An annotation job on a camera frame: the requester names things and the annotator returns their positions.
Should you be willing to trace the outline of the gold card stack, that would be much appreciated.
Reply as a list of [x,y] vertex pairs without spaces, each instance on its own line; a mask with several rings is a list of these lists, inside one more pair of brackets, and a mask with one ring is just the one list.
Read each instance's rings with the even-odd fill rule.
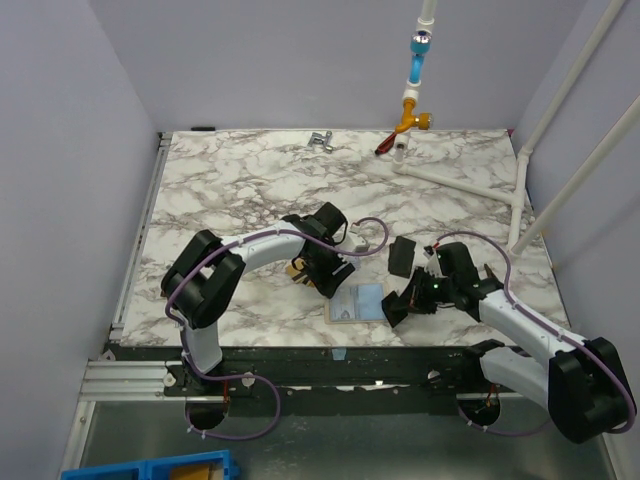
[[306,264],[302,258],[293,259],[285,268],[285,272],[295,284],[301,284],[310,288],[315,285],[305,272]]

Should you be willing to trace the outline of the beige card holder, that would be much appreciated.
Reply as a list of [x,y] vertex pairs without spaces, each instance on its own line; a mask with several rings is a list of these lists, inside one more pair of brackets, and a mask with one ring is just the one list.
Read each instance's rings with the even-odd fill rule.
[[329,325],[385,322],[382,300],[387,293],[384,283],[343,285],[325,302],[325,322]]

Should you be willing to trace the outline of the single silver card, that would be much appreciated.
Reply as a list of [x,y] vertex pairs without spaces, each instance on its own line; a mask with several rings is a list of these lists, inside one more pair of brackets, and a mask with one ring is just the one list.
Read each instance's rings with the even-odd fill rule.
[[326,321],[328,323],[353,323],[362,321],[360,295],[360,285],[340,287],[326,304]]

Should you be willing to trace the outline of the black card stack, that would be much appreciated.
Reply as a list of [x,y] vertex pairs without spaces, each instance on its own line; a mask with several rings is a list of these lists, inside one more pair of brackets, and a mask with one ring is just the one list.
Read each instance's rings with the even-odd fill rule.
[[398,236],[390,245],[388,272],[391,275],[409,279],[413,271],[416,242]]

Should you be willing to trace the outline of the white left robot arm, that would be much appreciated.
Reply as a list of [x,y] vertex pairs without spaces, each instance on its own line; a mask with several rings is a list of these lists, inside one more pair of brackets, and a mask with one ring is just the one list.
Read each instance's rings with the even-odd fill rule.
[[187,382],[201,395],[214,393],[222,380],[223,358],[217,321],[225,313],[243,275],[278,261],[301,263],[299,270],[325,298],[355,271],[335,248],[347,219],[333,204],[316,213],[288,215],[251,234],[218,237],[198,232],[161,281],[169,309],[179,313],[183,351],[191,367]]

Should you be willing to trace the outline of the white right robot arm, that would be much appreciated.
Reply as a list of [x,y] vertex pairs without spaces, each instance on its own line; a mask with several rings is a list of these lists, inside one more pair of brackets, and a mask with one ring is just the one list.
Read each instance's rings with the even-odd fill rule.
[[459,370],[465,388],[504,386],[519,393],[544,408],[560,433],[577,444],[633,425],[637,407],[611,342],[566,332],[524,305],[508,279],[499,279],[490,267],[476,267],[462,242],[426,248],[424,266],[413,263],[415,246],[399,237],[390,247],[389,272],[408,281],[402,293],[382,301],[391,326],[410,314],[453,307],[513,343],[490,339],[466,348]]

